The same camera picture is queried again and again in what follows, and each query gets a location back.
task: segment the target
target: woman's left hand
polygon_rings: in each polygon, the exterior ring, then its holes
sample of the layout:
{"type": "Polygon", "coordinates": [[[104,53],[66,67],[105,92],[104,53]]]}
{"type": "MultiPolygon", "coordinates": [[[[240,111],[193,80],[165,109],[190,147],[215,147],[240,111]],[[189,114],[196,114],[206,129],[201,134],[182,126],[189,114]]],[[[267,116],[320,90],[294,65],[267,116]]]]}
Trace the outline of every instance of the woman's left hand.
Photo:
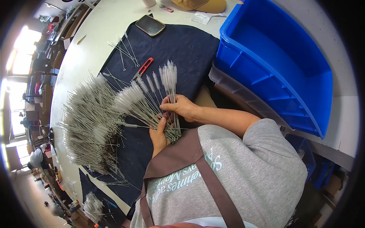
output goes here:
{"type": "Polygon", "coordinates": [[[162,117],[158,123],[157,130],[150,128],[150,137],[153,143],[153,154],[152,158],[155,157],[161,150],[170,144],[170,141],[166,138],[164,134],[164,129],[166,126],[166,118],[162,117]]]}

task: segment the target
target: smartphone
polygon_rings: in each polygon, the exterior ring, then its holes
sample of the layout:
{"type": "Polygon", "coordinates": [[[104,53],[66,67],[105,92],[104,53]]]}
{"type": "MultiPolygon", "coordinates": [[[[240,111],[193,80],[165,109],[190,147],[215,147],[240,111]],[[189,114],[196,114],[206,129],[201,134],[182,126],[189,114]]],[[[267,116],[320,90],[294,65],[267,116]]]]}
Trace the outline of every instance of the smartphone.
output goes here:
{"type": "Polygon", "coordinates": [[[144,15],[141,17],[138,21],[136,21],[135,25],[151,37],[157,36],[166,27],[164,23],[154,19],[149,15],[144,15]]]}

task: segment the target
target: yellow cap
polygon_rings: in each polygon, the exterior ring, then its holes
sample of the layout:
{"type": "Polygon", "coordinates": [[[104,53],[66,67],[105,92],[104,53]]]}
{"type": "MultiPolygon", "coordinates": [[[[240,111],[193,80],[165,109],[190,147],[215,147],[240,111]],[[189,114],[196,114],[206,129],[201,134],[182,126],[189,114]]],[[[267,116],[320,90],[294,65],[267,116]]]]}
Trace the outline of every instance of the yellow cap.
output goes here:
{"type": "Polygon", "coordinates": [[[225,0],[171,0],[186,10],[199,10],[207,13],[221,13],[226,8],[225,0]]]}

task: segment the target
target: bundle of brushes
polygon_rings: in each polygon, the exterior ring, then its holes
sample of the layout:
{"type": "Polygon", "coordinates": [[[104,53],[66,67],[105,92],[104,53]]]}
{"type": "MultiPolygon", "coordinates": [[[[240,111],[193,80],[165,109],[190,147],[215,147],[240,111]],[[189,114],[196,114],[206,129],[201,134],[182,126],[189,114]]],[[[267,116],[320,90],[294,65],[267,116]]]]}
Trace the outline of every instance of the bundle of brushes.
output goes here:
{"type": "Polygon", "coordinates": [[[101,174],[123,177],[116,163],[120,123],[124,113],[113,109],[116,93],[104,77],[93,77],[77,86],[64,105],[63,142],[71,162],[101,174]]]}
{"type": "MultiPolygon", "coordinates": [[[[167,65],[159,68],[159,73],[169,103],[175,103],[177,84],[176,65],[172,61],[167,61],[167,65]]],[[[115,109],[121,113],[137,118],[146,124],[144,127],[157,129],[160,118],[166,115],[159,108],[163,100],[160,82],[154,72],[152,76],[153,80],[148,75],[146,76],[149,88],[140,77],[137,77],[138,83],[131,81],[130,86],[124,87],[115,98],[115,109]],[[161,102],[159,101],[158,95],[156,95],[157,90],[160,94],[161,102]],[[157,102],[150,94],[150,91],[154,94],[157,102]]],[[[175,112],[169,112],[167,116],[164,133],[170,142],[174,143],[181,136],[178,116],[175,112]]],[[[120,122],[120,124],[126,127],[143,127],[123,122],[120,122]]]]}
{"type": "Polygon", "coordinates": [[[82,204],[85,216],[95,224],[97,224],[105,215],[103,214],[103,207],[103,202],[101,202],[92,192],[89,192],[86,195],[85,202],[82,204]]]}

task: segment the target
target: hand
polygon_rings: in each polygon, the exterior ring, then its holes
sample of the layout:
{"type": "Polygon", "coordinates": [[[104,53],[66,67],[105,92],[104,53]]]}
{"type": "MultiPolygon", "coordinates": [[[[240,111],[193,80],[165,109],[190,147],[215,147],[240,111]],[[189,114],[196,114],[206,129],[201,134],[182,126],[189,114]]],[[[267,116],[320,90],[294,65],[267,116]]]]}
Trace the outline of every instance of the hand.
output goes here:
{"type": "Polygon", "coordinates": [[[184,95],[176,95],[176,103],[169,103],[169,98],[165,97],[160,105],[160,109],[165,111],[174,111],[184,117],[187,122],[198,122],[200,106],[194,104],[184,95]]]}
{"type": "Polygon", "coordinates": [[[166,138],[164,134],[164,129],[166,126],[166,118],[162,117],[158,123],[157,130],[150,128],[150,137],[153,144],[153,154],[152,158],[155,157],[161,150],[170,144],[170,141],[166,138]]]}

